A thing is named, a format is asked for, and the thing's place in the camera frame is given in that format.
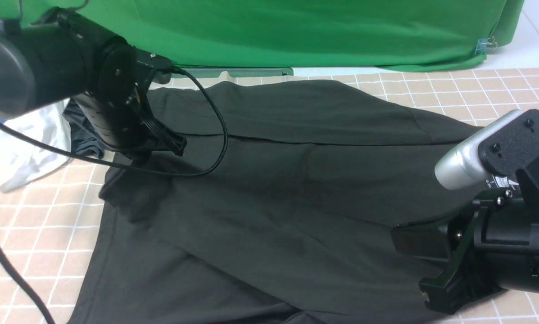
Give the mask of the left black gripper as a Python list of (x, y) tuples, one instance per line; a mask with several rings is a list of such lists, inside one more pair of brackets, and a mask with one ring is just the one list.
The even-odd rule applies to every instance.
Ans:
[(132, 47), (102, 50), (93, 60), (86, 92), (74, 100), (109, 150), (127, 155), (168, 150), (181, 157), (185, 136), (169, 129), (137, 100), (137, 66)]

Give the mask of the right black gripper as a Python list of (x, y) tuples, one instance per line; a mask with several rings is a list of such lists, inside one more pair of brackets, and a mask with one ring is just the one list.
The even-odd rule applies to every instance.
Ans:
[(397, 252), (440, 267), (419, 281), (429, 310), (454, 314), (503, 290), (539, 293), (539, 158), (520, 191), (485, 189), (467, 203), (391, 231)]

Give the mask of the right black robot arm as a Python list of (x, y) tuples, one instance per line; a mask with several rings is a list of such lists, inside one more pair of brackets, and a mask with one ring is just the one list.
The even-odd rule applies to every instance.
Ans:
[(518, 193), (487, 189), (444, 215), (391, 230), (397, 252), (442, 267), (419, 281), (426, 308), (452, 315), (502, 290), (539, 293), (539, 158), (516, 178)]

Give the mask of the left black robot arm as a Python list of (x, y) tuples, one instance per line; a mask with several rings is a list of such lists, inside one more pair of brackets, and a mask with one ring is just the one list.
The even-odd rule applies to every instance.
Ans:
[(82, 113), (67, 118), (107, 149), (132, 158), (155, 151), (182, 156), (186, 138), (154, 117), (147, 92), (171, 61), (55, 7), (21, 27), (0, 19), (0, 120), (72, 98)]

